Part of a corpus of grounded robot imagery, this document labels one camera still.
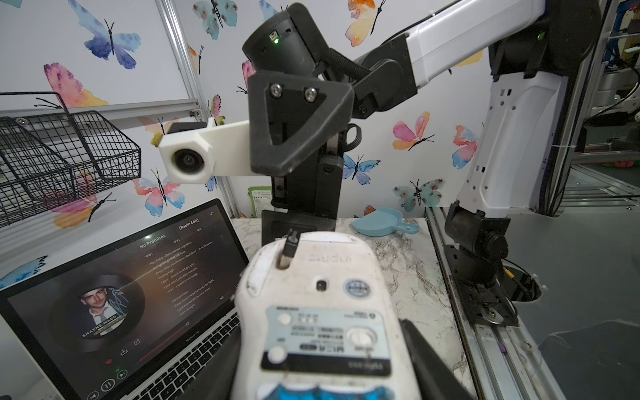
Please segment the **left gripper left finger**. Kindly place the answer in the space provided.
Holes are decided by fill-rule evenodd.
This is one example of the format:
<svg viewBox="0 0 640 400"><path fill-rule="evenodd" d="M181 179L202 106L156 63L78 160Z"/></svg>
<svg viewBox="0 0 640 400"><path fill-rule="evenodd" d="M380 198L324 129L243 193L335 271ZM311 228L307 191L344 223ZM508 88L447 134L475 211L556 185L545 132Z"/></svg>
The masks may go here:
<svg viewBox="0 0 640 400"><path fill-rule="evenodd" d="M241 349L241 328L231 331L209 363L196 375L179 399L225 400L231 398Z"/></svg>

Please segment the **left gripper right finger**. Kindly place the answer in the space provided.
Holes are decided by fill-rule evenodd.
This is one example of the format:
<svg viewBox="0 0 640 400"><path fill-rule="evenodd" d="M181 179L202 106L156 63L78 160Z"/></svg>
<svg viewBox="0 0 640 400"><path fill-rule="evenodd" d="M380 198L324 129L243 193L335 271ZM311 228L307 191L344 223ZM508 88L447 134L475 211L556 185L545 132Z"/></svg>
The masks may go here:
<svg viewBox="0 0 640 400"><path fill-rule="evenodd" d="M428 341L408 319L399 320L422 399L472 400L473 396L455 378Z"/></svg>

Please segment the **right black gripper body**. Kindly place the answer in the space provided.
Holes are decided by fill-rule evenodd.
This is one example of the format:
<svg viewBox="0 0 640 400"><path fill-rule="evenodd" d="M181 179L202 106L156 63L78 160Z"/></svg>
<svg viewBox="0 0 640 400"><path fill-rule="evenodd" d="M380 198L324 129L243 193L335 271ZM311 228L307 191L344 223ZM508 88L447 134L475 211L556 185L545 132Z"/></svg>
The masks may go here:
<svg viewBox="0 0 640 400"><path fill-rule="evenodd" d="M262 243L290 229L335 230L353 88L271 71L255 73L248 86L251 170L272 180L274 209L262 213Z"/></svg>

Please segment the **silver laptop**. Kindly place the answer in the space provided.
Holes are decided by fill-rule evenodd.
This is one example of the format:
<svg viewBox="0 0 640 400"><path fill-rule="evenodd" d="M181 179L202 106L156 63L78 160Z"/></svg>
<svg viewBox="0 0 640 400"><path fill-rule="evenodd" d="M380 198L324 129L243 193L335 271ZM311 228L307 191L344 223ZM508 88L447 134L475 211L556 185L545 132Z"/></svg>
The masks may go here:
<svg viewBox="0 0 640 400"><path fill-rule="evenodd" d="M64 399L177 399L239 319L248 256L211 200L6 288L1 315Z"/></svg>

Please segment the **white wireless mouse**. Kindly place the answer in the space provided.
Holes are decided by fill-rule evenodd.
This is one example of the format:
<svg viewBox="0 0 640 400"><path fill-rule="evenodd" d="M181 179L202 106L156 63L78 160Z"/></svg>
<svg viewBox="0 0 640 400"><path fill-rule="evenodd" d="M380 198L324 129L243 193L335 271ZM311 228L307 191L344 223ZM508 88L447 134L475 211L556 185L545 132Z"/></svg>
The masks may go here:
<svg viewBox="0 0 640 400"><path fill-rule="evenodd" d="M234 399L418 399L383 271L365 241L304 233L263 246L235 295L241 348Z"/></svg>

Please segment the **small usb mouse receiver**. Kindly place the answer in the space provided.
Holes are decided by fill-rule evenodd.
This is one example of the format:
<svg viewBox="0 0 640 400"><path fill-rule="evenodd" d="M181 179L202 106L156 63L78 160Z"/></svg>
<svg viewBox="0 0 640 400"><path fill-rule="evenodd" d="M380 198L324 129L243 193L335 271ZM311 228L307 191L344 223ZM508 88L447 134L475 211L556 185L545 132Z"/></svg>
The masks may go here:
<svg viewBox="0 0 640 400"><path fill-rule="evenodd" d="M278 269L285 270L290 267L295 257L295 254L298 250L299 241L300 241L300 232L293 228L290 228L285 238L283 251L279 257Z"/></svg>

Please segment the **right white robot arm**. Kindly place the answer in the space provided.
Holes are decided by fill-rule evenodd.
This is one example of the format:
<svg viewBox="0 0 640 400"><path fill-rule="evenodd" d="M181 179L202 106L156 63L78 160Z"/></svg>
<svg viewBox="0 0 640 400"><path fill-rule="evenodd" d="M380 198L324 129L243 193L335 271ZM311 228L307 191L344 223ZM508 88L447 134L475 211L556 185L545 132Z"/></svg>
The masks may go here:
<svg viewBox="0 0 640 400"><path fill-rule="evenodd" d="M600 4L455 1L354 59L329 45L317 9L270 13L242 47L252 168L273 192L264 231L445 207L466 316L516 325L501 286L508 214L538 206Z"/></svg>

